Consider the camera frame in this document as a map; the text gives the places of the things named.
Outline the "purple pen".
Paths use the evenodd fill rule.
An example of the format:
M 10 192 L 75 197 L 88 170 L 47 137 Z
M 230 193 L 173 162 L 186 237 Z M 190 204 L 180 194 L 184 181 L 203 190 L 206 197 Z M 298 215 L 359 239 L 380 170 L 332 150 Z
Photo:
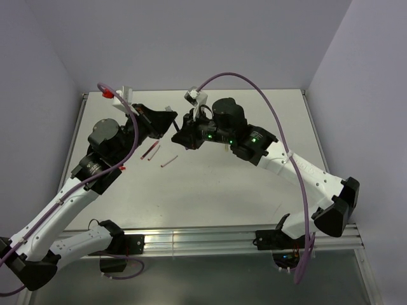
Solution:
M 177 122 L 173 121 L 173 125 L 174 125 L 174 128 L 176 129 L 176 131 L 178 132 L 180 130 L 180 128 L 179 128 L 179 125 L 177 124 Z

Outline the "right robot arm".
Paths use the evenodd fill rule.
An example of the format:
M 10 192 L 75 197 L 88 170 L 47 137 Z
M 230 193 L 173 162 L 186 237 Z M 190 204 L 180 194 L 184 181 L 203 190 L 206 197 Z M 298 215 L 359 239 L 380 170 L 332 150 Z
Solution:
M 192 150 L 204 142 L 228 144 L 236 157 L 300 187 L 308 206 L 302 212 L 286 214 L 272 230 L 277 248 L 290 247 L 306 233 L 317 231 L 339 238 L 357 205 L 358 180 L 331 175 L 286 149 L 275 135 L 249 124 L 244 109 L 233 98 L 214 102 L 211 118 L 199 107 L 191 109 L 172 141 Z

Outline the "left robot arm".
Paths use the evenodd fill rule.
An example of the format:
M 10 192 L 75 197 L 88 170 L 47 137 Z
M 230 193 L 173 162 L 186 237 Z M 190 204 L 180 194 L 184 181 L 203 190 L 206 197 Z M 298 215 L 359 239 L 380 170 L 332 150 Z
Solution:
M 135 104 L 124 125 L 111 118 L 98 121 L 88 136 L 86 156 L 51 202 L 21 231 L 1 238 L 1 264 L 35 291 L 66 265 L 97 252 L 118 254 L 125 248 L 122 228 L 100 221 L 84 233 L 61 240 L 60 234 L 121 175 L 120 167 L 146 138 L 160 139 L 177 118 L 175 111 L 154 111 Z

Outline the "pink pen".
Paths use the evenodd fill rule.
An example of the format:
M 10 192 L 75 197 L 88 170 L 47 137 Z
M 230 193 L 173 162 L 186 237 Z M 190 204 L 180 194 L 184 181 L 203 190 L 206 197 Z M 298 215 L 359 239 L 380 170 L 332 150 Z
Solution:
M 145 159 L 147 155 L 159 144 L 159 140 L 156 140 L 149 148 L 148 150 L 140 157 L 141 160 Z

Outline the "aluminium rail frame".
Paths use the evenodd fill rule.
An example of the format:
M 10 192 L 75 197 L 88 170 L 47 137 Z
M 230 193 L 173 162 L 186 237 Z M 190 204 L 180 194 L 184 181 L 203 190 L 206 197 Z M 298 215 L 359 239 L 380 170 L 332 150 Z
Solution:
M 81 131 L 90 117 L 90 111 L 95 107 L 97 94 L 87 93 L 82 99 L 75 126 L 74 136 L 69 149 L 70 155 L 66 160 L 64 174 L 60 180 L 59 191 L 66 180 L 71 176 L 74 169 L 74 153 L 81 138 Z M 64 240 L 84 233 L 96 226 L 100 221 L 93 220 L 87 230 L 70 230 L 69 224 L 60 234 L 59 239 Z M 103 259 L 115 258 L 121 260 L 135 259 L 138 256 L 194 256 L 194 255 L 237 255 L 252 254 L 258 251 L 270 252 L 275 257 L 276 267 L 279 271 L 289 274 L 296 269 L 300 260 L 300 253 L 304 250 L 258 250 L 252 244 L 257 230 L 275 229 L 277 224 L 252 224 L 233 226 L 207 226 L 207 227 L 161 227 L 161 228 L 131 228 L 122 227 L 124 234 L 143 234 L 144 251 L 140 255 L 113 255 L 100 254 Z M 320 231 L 305 235 L 305 244 L 311 244 L 313 250 L 309 252 L 314 255 L 318 250 L 353 250 L 360 274 L 363 280 L 369 302 L 381 304 L 382 298 L 376 287 L 373 272 L 366 258 L 365 246 L 362 241 L 358 227 L 348 222 L 343 234 L 339 238 L 328 236 Z

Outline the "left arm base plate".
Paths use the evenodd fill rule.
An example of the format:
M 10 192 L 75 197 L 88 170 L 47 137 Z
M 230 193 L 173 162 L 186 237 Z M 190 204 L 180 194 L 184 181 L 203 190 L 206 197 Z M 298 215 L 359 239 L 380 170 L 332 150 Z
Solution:
M 144 240 L 145 236 L 143 234 L 125 234 L 122 237 L 113 238 L 105 250 L 93 252 L 90 256 L 100 254 L 140 255 L 144 251 Z

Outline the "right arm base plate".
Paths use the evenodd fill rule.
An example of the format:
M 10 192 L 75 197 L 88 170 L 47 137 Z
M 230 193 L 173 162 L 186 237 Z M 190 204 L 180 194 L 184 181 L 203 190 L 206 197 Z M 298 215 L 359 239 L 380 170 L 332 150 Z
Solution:
M 305 236 L 292 239 L 281 230 L 257 230 L 252 244 L 258 250 L 296 250 L 305 247 Z

